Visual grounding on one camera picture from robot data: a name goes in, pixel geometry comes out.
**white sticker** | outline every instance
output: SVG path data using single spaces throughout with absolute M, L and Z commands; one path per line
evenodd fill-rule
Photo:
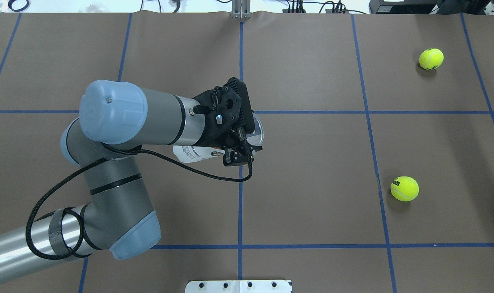
M 393 5 L 381 5 L 379 6 L 379 9 L 377 9 L 377 12 L 390 12 L 392 11 Z

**bottle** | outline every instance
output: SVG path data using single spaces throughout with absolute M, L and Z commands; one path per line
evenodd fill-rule
M 261 145 L 263 143 L 263 126 L 258 116 L 253 113 L 254 116 L 254 132 L 247 135 L 248 143 L 252 145 Z M 178 158 L 178 161 L 182 163 L 194 163 L 206 160 L 208 158 L 218 157 L 225 154 L 222 149 L 204 147 L 204 146 L 185 146 L 185 145 L 175 145 L 173 146 L 173 152 Z

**tennis ball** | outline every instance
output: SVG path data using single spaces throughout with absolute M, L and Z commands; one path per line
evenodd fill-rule
M 394 198 L 400 201 L 410 201 L 419 195 L 419 185 L 408 176 L 397 177 L 390 186 Z
M 430 48 L 422 52 L 419 57 L 419 65 L 420 67 L 431 70 L 437 67 L 440 67 L 444 61 L 444 54 L 442 51 L 436 48 Z

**light blue joint cap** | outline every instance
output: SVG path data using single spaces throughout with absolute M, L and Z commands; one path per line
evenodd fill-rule
M 77 163 L 77 161 L 75 161 L 74 158 L 72 158 L 72 156 L 71 156 L 71 154 L 70 154 L 70 152 L 68 150 L 68 132 L 70 132 L 71 126 L 77 120 L 78 120 L 78 118 L 76 118 L 75 120 L 73 120 L 70 123 L 70 125 L 66 128 L 66 130 L 64 130 L 62 136 L 60 137 L 60 150 L 62 151 L 62 154 L 64 155 L 64 157 L 66 158 L 66 160 L 68 160 L 73 165 L 75 165 L 77 167 L 80 167 L 80 164 Z
M 133 258 L 153 247 L 161 236 L 156 211 L 152 211 L 109 247 L 109 251 L 117 260 Z
M 87 138 L 107 144 L 125 143 L 144 126 L 147 99 L 132 83 L 97 80 L 82 96 L 79 116 Z

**robotic arm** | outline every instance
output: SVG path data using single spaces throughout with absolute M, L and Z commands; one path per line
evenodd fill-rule
M 161 237 L 133 155 L 143 144 L 193 145 L 225 150 L 225 166 L 249 165 L 262 149 L 246 135 L 255 121 L 245 84 L 230 78 L 193 99 L 98 80 L 81 100 L 79 118 L 63 133 L 61 150 L 79 171 L 50 190 L 26 227 L 0 236 L 0 284 L 109 249 L 117 259 L 137 256 Z M 61 208 L 33 221 L 56 189 L 84 174 L 93 201 Z

